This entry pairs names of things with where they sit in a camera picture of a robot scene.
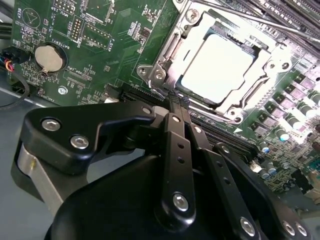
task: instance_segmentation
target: ram slot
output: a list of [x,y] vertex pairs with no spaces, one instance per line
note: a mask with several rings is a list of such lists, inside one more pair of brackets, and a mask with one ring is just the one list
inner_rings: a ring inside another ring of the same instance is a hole
[[[268,13],[273,19],[277,20],[279,23],[287,26],[292,27],[287,21],[285,21],[281,16],[278,14],[270,11],[265,6],[261,5],[261,3],[258,0],[249,0],[252,4],[256,5],[257,7],[263,8],[263,10]],[[288,32],[282,32],[282,34],[289,39],[296,42],[298,45],[300,45],[302,48],[306,49],[308,52],[310,52],[312,55],[314,55],[317,58],[320,58],[320,46],[316,43],[311,43],[308,41],[304,41],[301,38],[297,37],[295,34],[288,33]]]
[[295,10],[298,14],[303,14],[303,16],[308,19],[311,23],[313,23],[316,27],[320,28],[320,16],[319,13],[311,10],[309,7],[304,5],[297,4],[292,0],[283,0],[286,5],[290,6],[293,10]]

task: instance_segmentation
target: cable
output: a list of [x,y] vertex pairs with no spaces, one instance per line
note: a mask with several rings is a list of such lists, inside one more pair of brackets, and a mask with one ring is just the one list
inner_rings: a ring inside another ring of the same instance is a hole
[[12,61],[11,60],[5,60],[5,68],[9,71],[9,72],[13,72],[14,68],[12,67]]
[[24,93],[16,101],[9,103],[7,105],[4,105],[4,106],[0,106],[0,111],[10,109],[10,108],[13,108],[13,107],[19,105],[21,102],[23,102],[27,98],[27,96],[30,93],[30,87],[23,76],[21,76],[19,73],[16,73],[15,71],[12,71],[11,75],[13,77],[15,77],[16,79],[18,79],[22,83],[22,85],[24,86]]
[[294,29],[294,28],[291,28],[291,27],[287,27],[287,26],[283,26],[281,24],[275,23],[273,21],[269,21],[269,20],[265,20],[265,19],[260,18],[260,17],[252,16],[252,15],[243,13],[241,11],[233,10],[233,9],[231,9],[229,7],[221,6],[221,5],[218,5],[218,4],[215,4],[215,3],[211,3],[211,2],[208,2],[208,1],[205,1],[205,0],[193,0],[193,2],[194,3],[198,3],[198,4],[206,5],[208,7],[213,8],[213,9],[219,9],[219,10],[225,11],[227,13],[235,14],[235,15],[238,15],[240,17],[256,21],[258,23],[262,23],[262,24],[266,24],[266,25],[272,26],[274,28],[286,31],[288,33],[292,33],[292,34],[298,35],[298,36],[300,36],[300,37],[302,37],[304,39],[307,39],[309,41],[312,41],[312,42],[320,43],[320,39],[318,39],[318,38],[310,36],[309,34],[306,34],[306,33],[302,32],[302,31],[297,30],[297,29]]

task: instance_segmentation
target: screw hole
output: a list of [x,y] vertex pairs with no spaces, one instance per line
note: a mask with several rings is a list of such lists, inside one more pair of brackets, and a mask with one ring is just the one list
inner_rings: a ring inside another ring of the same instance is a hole
[[236,118],[234,119],[234,122],[235,122],[235,123],[240,123],[240,122],[241,122],[241,118],[240,118],[240,117],[236,117]]
[[181,163],[181,164],[184,164],[185,160],[183,160],[181,157],[178,157],[178,162]]
[[223,168],[224,166],[221,164],[221,162],[219,161],[216,161],[216,164],[220,167],[220,168]]
[[283,70],[287,70],[289,68],[290,64],[288,62],[285,62],[284,64],[282,64],[282,69]]
[[231,182],[229,181],[228,178],[224,177],[223,180],[224,180],[224,182],[225,182],[226,184],[231,185]]

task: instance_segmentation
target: capacitor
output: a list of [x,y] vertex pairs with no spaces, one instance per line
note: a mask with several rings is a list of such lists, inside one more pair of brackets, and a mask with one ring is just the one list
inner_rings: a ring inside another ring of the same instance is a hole
[[303,123],[296,119],[294,116],[287,119],[287,122],[294,130],[299,130],[302,128]]
[[290,188],[294,188],[296,186],[296,183],[293,179],[289,179],[288,184],[289,184]]
[[283,128],[276,130],[275,135],[280,139],[280,141],[285,142],[289,139],[289,134]]
[[317,125],[317,126],[315,126],[315,128],[314,128],[319,134],[320,134],[320,124],[319,125]]
[[312,96],[310,97],[310,99],[311,99],[312,101],[314,101],[315,104],[317,104],[318,106],[320,106],[320,93],[316,93],[316,94],[312,95]]
[[289,185],[287,182],[285,182],[285,183],[282,185],[282,187],[283,187],[283,190],[285,190],[286,192],[288,192],[288,191],[290,190],[290,185]]
[[266,170],[268,171],[268,174],[270,174],[270,175],[274,175],[277,172],[277,169],[275,168],[275,166],[272,162],[267,163]]
[[270,153],[270,148],[265,141],[260,142],[259,147],[264,154]]
[[265,168],[262,168],[261,171],[259,172],[259,175],[262,179],[266,180],[270,177],[269,173]]
[[299,108],[300,112],[305,115],[307,118],[313,118],[317,115],[317,111],[312,109],[308,105],[303,105]]
[[320,143],[314,142],[311,146],[317,153],[320,153]]

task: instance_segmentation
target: motherboard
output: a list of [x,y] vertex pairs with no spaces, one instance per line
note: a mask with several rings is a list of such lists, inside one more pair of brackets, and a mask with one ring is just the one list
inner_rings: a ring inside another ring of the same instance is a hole
[[14,70],[60,106],[107,103],[115,88],[155,104],[174,91],[274,192],[299,174],[319,180],[320,44],[215,5],[320,37],[313,0],[17,0],[12,44],[31,58]]

